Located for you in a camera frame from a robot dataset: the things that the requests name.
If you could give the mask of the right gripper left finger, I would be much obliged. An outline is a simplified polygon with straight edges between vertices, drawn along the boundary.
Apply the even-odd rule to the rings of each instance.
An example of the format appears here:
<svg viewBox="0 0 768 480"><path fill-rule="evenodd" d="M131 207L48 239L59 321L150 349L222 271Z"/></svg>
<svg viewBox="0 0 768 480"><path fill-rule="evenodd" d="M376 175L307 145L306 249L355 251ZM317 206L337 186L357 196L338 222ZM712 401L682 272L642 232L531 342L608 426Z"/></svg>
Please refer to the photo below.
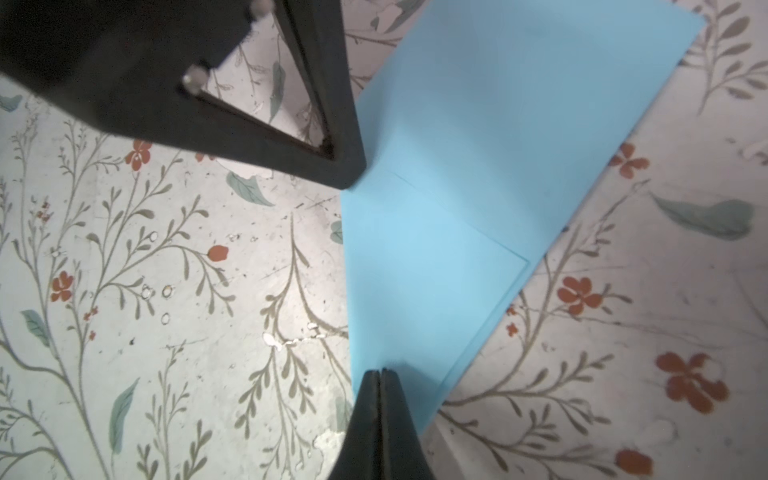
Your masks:
<svg viewBox="0 0 768 480"><path fill-rule="evenodd" d="M381 475L379 371L362 379L346 435L329 480L375 480Z"/></svg>

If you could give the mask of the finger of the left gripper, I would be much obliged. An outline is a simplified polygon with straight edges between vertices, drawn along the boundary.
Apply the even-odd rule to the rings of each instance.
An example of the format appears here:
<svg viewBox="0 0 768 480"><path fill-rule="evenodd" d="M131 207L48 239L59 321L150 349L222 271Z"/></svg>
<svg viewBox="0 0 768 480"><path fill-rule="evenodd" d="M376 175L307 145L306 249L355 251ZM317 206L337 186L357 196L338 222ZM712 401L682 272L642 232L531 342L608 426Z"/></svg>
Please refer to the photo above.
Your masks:
<svg viewBox="0 0 768 480"><path fill-rule="evenodd" d="M273 17L324 137L304 143L207 93L210 73ZM5 1L1 70L99 130L336 189L366 168L337 1Z"/></svg>

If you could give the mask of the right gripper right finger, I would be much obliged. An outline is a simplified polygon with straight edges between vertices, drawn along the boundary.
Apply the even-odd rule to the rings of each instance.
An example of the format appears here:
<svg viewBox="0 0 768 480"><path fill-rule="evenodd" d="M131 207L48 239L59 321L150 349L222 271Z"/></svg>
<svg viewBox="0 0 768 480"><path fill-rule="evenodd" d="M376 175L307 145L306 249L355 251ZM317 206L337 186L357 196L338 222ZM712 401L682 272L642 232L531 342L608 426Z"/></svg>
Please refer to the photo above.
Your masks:
<svg viewBox="0 0 768 480"><path fill-rule="evenodd" d="M435 478L422 451L399 377L389 369L381 371L381 478Z"/></svg>

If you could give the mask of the light blue paper sheet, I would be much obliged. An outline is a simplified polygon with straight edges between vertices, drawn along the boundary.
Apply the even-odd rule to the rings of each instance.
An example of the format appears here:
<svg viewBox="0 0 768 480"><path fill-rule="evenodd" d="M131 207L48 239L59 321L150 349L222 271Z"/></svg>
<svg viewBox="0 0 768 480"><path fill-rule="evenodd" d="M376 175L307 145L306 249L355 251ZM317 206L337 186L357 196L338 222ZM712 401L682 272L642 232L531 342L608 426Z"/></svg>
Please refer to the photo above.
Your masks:
<svg viewBox="0 0 768 480"><path fill-rule="evenodd" d="M352 377L423 431L703 28L667 1L431 1L359 96Z"/></svg>

